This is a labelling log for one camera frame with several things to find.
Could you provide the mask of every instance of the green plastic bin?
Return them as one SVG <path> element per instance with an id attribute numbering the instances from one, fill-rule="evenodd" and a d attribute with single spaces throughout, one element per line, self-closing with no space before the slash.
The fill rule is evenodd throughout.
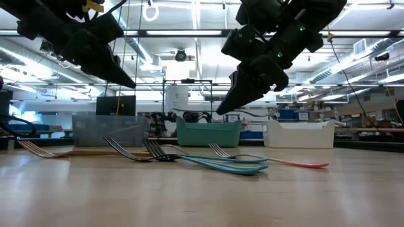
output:
<path id="1" fill-rule="evenodd" d="M 177 118 L 177 137 L 180 146 L 208 146 L 216 143 L 221 147 L 239 145 L 241 121 L 231 123 L 185 123 Z"/>

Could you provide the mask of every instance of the white ring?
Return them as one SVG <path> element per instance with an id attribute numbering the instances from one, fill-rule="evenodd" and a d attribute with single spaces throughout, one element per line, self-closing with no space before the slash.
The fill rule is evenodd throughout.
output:
<path id="1" fill-rule="evenodd" d="M 154 12 L 154 16 L 152 16 L 151 18 L 147 16 L 147 10 L 150 8 L 154 8 L 155 12 Z M 158 18 L 158 15 L 160 14 L 159 10 L 158 10 L 158 5 L 157 4 L 153 4 L 153 6 L 149 6 L 147 4 L 143 5 L 143 10 L 142 10 L 142 14 L 143 17 L 146 21 L 154 21 Z"/>

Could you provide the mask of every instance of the fork tines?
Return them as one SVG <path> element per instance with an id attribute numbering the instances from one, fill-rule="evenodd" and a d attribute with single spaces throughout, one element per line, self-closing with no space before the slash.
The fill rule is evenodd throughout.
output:
<path id="1" fill-rule="evenodd" d="M 116 151 L 118 151 L 121 155 L 134 160 L 134 161 L 148 161 L 148 160 L 144 160 L 143 158 L 139 158 L 129 152 L 127 152 L 121 145 L 119 145 L 113 138 L 111 137 L 107 137 L 104 136 L 105 141 L 107 141 L 107 143 L 109 143 L 109 145 L 112 146 L 112 148 L 114 148 Z"/>
<path id="2" fill-rule="evenodd" d="M 229 154 L 227 154 L 218 144 L 215 143 L 210 143 L 209 147 L 217 154 L 217 156 L 222 157 L 222 158 L 228 158 L 230 157 Z"/>
<path id="3" fill-rule="evenodd" d="M 149 153 L 156 158 L 158 161 L 173 161 L 172 157 L 169 157 L 167 153 L 157 144 L 155 141 L 149 141 L 148 139 L 144 139 L 143 143 Z"/>
<path id="4" fill-rule="evenodd" d="M 30 141 L 18 141 L 18 143 L 29 152 L 41 158 L 57 158 L 60 155 L 49 153 Z"/>

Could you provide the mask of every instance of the fork handle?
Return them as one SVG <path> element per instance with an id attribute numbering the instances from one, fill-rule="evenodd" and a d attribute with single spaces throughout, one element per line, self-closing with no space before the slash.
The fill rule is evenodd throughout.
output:
<path id="1" fill-rule="evenodd" d="M 238 160 L 235 158 L 219 158 L 219 157 L 197 156 L 197 155 L 186 155 L 186 154 L 180 154 L 180 156 L 198 158 L 198 159 L 204 159 L 204 160 L 228 161 L 228 162 L 232 162 L 232 163 L 261 163 L 264 161 L 268 161 L 268 158 L 263 157 L 263 156 L 260 156 L 260 159 L 256 159 L 256 160 Z"/>
<path id="2" fill-rule="evenodd" d="M 187 156 L 183 156 L 182 159 L 191 161 L 191 162 L 197 163 L 201 166 L 208 167 L 208 168 L 218 170 L 221 172 L 234 173 L 234 174 L 239 174 L 239 175 L 248 175 L 248 174 L 257 173 L 260 170 L 263 170 L 268 167 L 268 166 L 261 166 L 261 167 L 257 167 L 257 168 L 247 167 L 244 169 L 240 169 L 240 168 L 238 168 L 239 166 L 226 165 L 226 164 L 222 164 L 222 163 L 214 163 L 214 162 L 210 162 L 210 161 L 201 161 L 199 159 L 190 158 Z"/>

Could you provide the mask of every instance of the wooden tabletop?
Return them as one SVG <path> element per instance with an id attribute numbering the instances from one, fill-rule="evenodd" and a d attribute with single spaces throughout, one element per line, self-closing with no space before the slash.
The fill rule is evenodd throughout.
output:
<path id="1" fill-rule="evenodd" d="M 208 148 L 186 149 L 213 156 Z M 184 160 L 44 160 L 21 150 L 0 154 L 0 226 L 380 227 L 404 223 L 404 156 L 400 153 L 338 148 L 225 150 L 292 161 L 328 160 L 330 166 L 312 170 L 268 163 L 269 169 L 262 173 L 240 176 Z"/>

